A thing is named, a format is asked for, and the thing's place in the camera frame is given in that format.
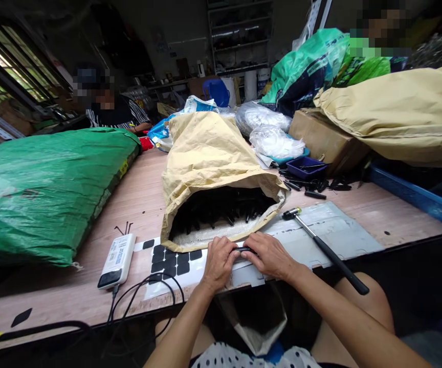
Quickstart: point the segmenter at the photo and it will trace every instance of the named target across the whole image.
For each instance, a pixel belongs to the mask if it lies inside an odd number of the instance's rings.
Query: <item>beige paper sack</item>
[[[284,205],[287,188],[277,175],[260,167],[234,119],[215,112],[180,115],[170,121],[170,135],[173,147],[162,174],[166,209],[161,229],[161,243],[169,249],[188,252],[207,248],[214,236],[226,235],[237,241],[259,230]],[[276,204],[248,224],[245,220],[236,221],[233,227],[216,223],[216,229],[202,226],[199,231],[168,240],[178,209],[193,193],[224,186],[261,188]]]
[[[442,67],[330,88],[314,102],[334,124],[380,155],[442,167]]]

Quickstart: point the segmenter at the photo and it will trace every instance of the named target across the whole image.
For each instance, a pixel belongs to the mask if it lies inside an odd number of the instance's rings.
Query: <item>purple plastic bin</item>
[[[325,165],[321,168],[310,169],[310,171],[301,170],[299,167],[300,166],[307,166],[307,165],[318,165],[318,164],[322,164],[322,163],[323,163],[322,161],[315,160],[314,158],[299,157],[297,159],[289,161],[287,163],[287,165],[288,165],[288,170],[291,174],[293,174],[297,177],[300,177],[301,179],[307,179],[307,178],[310,178],[310,177],[316,175],[317,173],[325,170],[328,165]]]

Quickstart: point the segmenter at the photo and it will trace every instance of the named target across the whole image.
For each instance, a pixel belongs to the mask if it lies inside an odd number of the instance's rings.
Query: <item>hammer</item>
[[[292,210],[284,212],[282,214],[282,218],[284,220],[296,219],[296,221],[300,223],[300,225],[308,233],[308,235],[311,236],[311,238],[314,240],[320,250],[344,274],[345,278],[349,280],[350,284],[354,286],[354,289],[356,289],[356,291],[360,295],[366,295],[367,293],[369,293],[368,287],[364,285],[364,283],[359,280],[359,278],[354,273],[352,273],[352,271],[345,265],[345,263],[342,262],[339,256],[336,255],[335,252],[323,240],[316,236],[315,233],[308,227],[308,225],[303,222],[303,220],[301,220],[301,218],[298,216],[299,213],[301,213],[301,208],[296,207]]]

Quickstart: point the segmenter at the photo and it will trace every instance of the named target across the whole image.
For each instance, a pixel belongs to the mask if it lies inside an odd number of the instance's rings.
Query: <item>striped shirt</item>
[[[135,101],[123,95],[116,95],[113,110],[87,109],[86,116],[92,128],[106,126],[131,129],[149,121],[146,112]]]

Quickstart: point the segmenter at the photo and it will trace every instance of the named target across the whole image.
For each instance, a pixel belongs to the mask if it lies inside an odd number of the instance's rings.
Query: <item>hand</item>
[[[272,235],[251,233],[244,246],[253,249],[257,254],[245,251],[241,256],[252,262],[263,274],[288,281],[300,266]]]
[[[215,237],[207,248],[206,268],[201,283],[215,294],[224,288],[230,279],[233,262],[240,252],[232,251],[238,246],[227,237]]]

